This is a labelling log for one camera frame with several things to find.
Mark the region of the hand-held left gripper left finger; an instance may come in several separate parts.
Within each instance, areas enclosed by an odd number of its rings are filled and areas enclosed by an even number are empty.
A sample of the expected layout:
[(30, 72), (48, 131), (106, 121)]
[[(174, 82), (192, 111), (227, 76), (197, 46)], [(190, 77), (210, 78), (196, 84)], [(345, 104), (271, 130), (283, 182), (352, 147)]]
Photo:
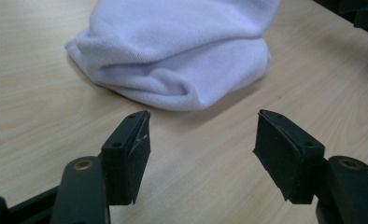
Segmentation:
[(109, 205), (135, 203), (150, 154), (150, 113), (127, 116), (101, 148)]

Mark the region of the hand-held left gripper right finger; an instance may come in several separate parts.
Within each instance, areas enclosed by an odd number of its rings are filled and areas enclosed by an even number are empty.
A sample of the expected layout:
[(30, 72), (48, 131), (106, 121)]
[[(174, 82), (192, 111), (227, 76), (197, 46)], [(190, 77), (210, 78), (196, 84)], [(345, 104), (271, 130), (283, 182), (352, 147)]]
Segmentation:
[(259, 112), (253, 153), (282, 192), (294, 204), (311, 204), (315, 172), (324, 161), (325, 146), (287, 117)]

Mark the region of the white patterned cloth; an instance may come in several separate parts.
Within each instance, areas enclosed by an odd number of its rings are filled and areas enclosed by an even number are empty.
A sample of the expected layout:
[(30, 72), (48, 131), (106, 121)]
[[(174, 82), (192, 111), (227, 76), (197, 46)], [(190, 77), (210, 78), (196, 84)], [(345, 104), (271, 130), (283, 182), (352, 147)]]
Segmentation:
[(161, 109), (202, 110), (265, 73), (262, 34), (280, 3), (99, 0), (65, 48), (96, 85)]

